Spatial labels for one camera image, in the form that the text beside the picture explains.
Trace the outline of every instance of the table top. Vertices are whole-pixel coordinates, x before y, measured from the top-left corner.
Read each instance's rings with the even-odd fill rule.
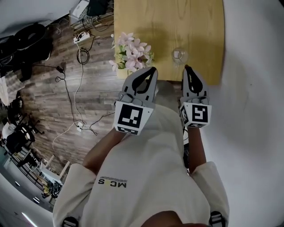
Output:
[[[172,51],[189,53],[187,64],[201,73],[209,85],[221,79],[224,53],[222,0],[116,0],[114,38],[121,32],[152,46],[158,79],[182,80],[184,65],[175,66]],[[126,70],[118,70],[126,78]]]

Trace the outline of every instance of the power plug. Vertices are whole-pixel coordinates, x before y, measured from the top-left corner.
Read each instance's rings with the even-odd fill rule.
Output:
[[[82,129],[83,129],[83,123],[82,123],[82,122],[79,122],[79,123],[78,123],[77,130],[78,130],[79,132],[81,132]]]

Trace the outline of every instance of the shirt sleeve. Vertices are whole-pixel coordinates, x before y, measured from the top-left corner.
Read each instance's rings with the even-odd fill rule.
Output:
[[[217,167],[213,162],[198,166],[191,175],[207,198],[211,213],[218,211],[229,221],[229,203]]]
[[[71,165],[53,209],[55,227],[62,226],[63,220],[68,216],[82,216],[95,179],[96,175],[91,170],[80,164]]]

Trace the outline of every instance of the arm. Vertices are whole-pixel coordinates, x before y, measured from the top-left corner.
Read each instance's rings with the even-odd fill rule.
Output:
[[[53,223],[55,227],[62,225],[67,216],[82,217],[90,192],[106,156],[117,145],[125,134],[112,129],[99,143],[86,155],[83,166],[73,164],[70,167],[66,181],[56,200],[53,210]]]
[[[124,136],[125,133],[118,132],[113,128],[85,156],[83,166],[97,175],[110,150],[116,146]]]
[[[213,162],[206,162],[200,130],[188,128],[189,172],[210,205],[211,213],[220,212],[229,220],[229,203],[222,180]]]

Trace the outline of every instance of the forearm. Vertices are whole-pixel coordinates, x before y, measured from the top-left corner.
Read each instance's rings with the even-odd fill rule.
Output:
[[[83,166],[97,175],[110,150],[116,146],[124,136],[125,133],[112,129],[85,156]]]
[[[189,138],[189,172],[193,173],[197,166],[206,163],[199,128],[187,128]]]

